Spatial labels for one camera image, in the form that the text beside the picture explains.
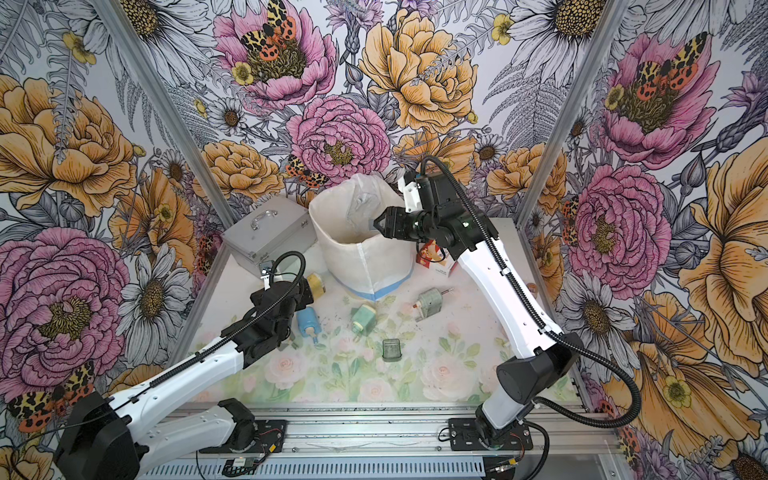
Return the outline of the translucent green shavings tray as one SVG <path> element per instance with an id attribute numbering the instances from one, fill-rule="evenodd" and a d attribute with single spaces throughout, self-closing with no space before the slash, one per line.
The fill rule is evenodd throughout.
<path id="1" fill-rule="evenodd" d="M 382 341 L 382 359 L 385 362 L 398 362 L 402 359 L 402 345 L 397 338 Z"/>

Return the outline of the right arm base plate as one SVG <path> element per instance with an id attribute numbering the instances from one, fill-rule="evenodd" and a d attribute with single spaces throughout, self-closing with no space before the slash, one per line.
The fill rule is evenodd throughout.
<path id="1" fill-rule="evenodd" d="M 452 451 L 523 452 L 533 448 L 527 426 L 512 422 L 503 429 L 475 418 L 450 418 L 447 421 L 448 441 Z"/>

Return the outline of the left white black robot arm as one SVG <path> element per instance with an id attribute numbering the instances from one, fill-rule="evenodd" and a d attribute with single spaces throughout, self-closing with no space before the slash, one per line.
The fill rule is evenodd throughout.
<path id="1" fill-rule="evenodd" d="M 246 451 L 259 441 L 250 409 L 225 399 L 210 409 L 173 421 L 168 415 L 212 385 L 236 375 L 278 349 L 291 335 L 295 313 L 313 303 L 306 259 L 297 251 L 290 281 L 268 275 L 251 296 L 252 308 L 202 350 L 133 387 L 109 397 L 78 401 L 54 453 L 67 479 L 136 479 L 152 468 L 206 448 Z"/>

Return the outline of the yellow pencil sharpener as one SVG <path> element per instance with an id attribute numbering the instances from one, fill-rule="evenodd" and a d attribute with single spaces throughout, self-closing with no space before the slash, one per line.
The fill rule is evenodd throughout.
<path id="1" fill-rule="evenodd" d="M 306 277 L 314 300 L 321 298 L 326 293 L 322 277 L 317 273 L 311 273 Z"/>

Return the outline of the white lined trash bin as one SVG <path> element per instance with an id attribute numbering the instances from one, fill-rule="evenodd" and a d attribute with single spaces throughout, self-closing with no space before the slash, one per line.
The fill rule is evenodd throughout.
<path id="1" fill-rule="evenodd" d="M 317 241 L 331 275 L 366 300 L 377 301 L 407 281 L 415 247 L 388 239 L 373 220 L 403 200 L 380 177 L 355 174 L 324 190 L 309 204 Z"/>

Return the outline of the grey-green pencil sharpener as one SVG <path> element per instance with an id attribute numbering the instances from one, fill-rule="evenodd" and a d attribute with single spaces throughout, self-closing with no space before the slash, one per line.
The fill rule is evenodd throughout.
<path id="1" fill-rule="evenodd" d="M 431 288 L 420 293 L 412 305 L 416 319 L 422 321 L 439 313 L 442 310 L 445 295 L 451 291 L 452 288 Z"/>

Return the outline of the teal square pencil sharpener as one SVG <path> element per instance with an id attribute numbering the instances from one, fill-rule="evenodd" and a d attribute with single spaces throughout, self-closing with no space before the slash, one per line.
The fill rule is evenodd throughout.
<path id="1" fill-rule="evenodd" d="M 351 317 L 351 328 L 356 336 L 368 335 L 376 324 L 377 311 L 371 304 L 359 306 Z"/>

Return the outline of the silver aluminium case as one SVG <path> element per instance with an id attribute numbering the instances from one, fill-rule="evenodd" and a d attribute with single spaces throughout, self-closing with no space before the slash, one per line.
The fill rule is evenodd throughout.
<path id="1" fill-rule="evenodd" d="M 287 251 L 304 253 L 316 239 L 309 211 L 284 197 L 271 198 L 224 233 L 238 265 L 257 277 L 262 263 Z"/>

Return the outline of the red white bandage box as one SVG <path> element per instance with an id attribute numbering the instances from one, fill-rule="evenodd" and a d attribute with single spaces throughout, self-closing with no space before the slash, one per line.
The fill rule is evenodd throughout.
<path id="1" fill-rule="evenodd" d="M 435 240 L 429 240 L 419 246 L 416 262 L 436 274 L 449 277 L 454 270 L 456 261 L 447 249 L 440 247 Z"/>

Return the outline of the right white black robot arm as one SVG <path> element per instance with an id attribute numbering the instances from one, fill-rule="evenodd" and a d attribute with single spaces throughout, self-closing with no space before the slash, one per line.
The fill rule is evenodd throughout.
<path id="1" fill-rule="evenodd" d="M 500 444 L 524 417 L 542 405 L 582 425 L 618 429 L 631 424 L 642 409 L 632 376 L 605 356 L 566 333 L 534 299 L 515 270 L 491 220 L 479 211 L 450 169 L 437 157 L 422 159 L 417 171 L 398 182 L 405 204 L 391 206 L 373 222 L 386 238 L 426 243 L 446 250 L 477 284 L 493 307 L 510 342 L 512 356 L 496 374 L 500 387 L 476 411 L 475 425 L 486 446 Z M 611 419 L 592 419 L 543 397 L 578 360 L 606 367 L 628 387 L 631 402 Z"/>

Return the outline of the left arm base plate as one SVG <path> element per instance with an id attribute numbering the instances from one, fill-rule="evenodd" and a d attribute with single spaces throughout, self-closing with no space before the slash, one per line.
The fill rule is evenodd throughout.
<path id="1" fill-rule="evenodd" d="M 223 445 L 202 449 L 203 454 L 272 454 L 283 449 L 288 422 L 254 420 L 239 422 Z"/>

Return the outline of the blue pencil sharpener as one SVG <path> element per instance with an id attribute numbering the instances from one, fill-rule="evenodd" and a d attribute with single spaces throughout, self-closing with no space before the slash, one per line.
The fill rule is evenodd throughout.
<path id="1" fill-rule="evenodd" d="M 322 333 L 322 328 L 316 311 L 312 307 L 306 307 L 297 312 L 296 318 L 299 332 L 302 337 L 311 339 L 313 344 L 317 345 L 319 343 L 319 335 Z"/>

